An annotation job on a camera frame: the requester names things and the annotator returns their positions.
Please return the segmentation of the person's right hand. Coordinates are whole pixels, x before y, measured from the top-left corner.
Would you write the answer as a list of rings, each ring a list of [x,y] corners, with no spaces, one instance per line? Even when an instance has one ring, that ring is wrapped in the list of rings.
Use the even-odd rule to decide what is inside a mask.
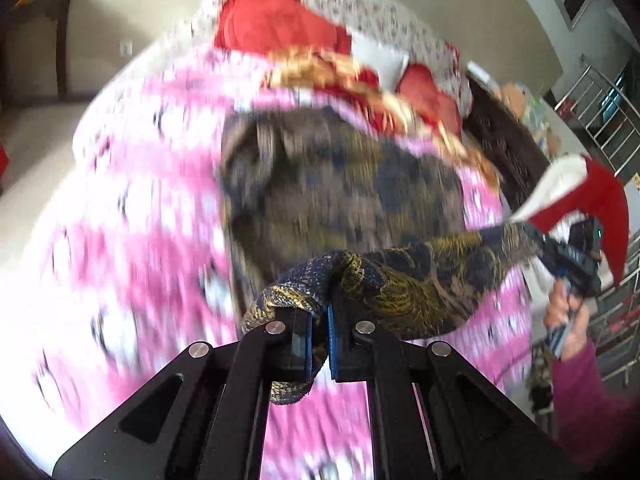
[[[549,332],[560,330],[564,335],[562,346],[553,351],[560,361],[569,361],[585,348],[588,342],[590,312],[582,297],[568,293],[560,278],[554,281],[549,303],[544,312],[544,326]]]

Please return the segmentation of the magenta sleeved forearm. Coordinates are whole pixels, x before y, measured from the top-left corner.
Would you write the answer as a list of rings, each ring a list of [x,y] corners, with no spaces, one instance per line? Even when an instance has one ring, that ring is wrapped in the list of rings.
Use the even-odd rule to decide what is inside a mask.
[[[604,464],[626,443],[638,448],[639,402],[606,391],[591,341],[553,364],[552,387],[558,443],[579,469]]]

